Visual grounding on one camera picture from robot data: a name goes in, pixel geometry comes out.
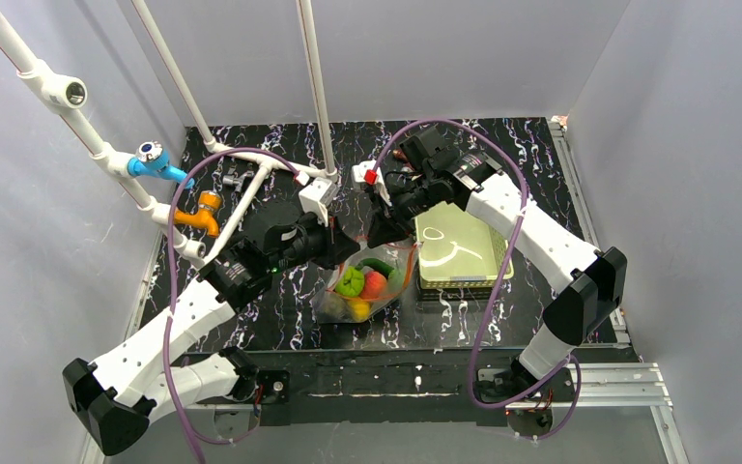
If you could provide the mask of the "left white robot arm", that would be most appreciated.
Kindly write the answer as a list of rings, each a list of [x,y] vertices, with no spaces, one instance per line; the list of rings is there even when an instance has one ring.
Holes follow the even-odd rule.
[[[360,245],[338,218],[272,202],[243,223],[190,284],[145,327],[88,362],[62,372],[70,408],[107,456],[130,448],[178,405],[221,396],[248,399],[259,369],[238,349],[201,362],[173,362],[201,336],[271,290],[282,272],[314,264],[335,270]]]

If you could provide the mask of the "clear zip top bag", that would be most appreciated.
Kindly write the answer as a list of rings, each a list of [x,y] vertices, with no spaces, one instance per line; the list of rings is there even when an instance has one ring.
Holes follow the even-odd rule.
[[[397,301],[414,277],[417,244],[412,241],[370,247],[356,237],[357,253],[324,277],[311,301],[319,324],[358,324]]]

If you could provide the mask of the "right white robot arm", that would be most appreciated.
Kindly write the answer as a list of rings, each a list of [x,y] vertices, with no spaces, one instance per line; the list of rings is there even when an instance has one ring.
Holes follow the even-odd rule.
[[[555,291],[528,346],[491,380],[480,380],[477,374],[487,327],[478,330],[468,392],[477,406],[495,409],[539,391],[571,362],[572,351],[620,305],[628,260],[615,247],[601,250],[581,240],[538,208],[518,165],[486,136],[472,130],[488,148],[462,151],[438,126],[437,120],[424,120],[410,125],[412,136],[399,130],[375,160],[352,167],[352,182],[373,205],[370,247],[411,237],[418,215],[440,203],[453,203],[506,239],[506,260],[519,250]]]

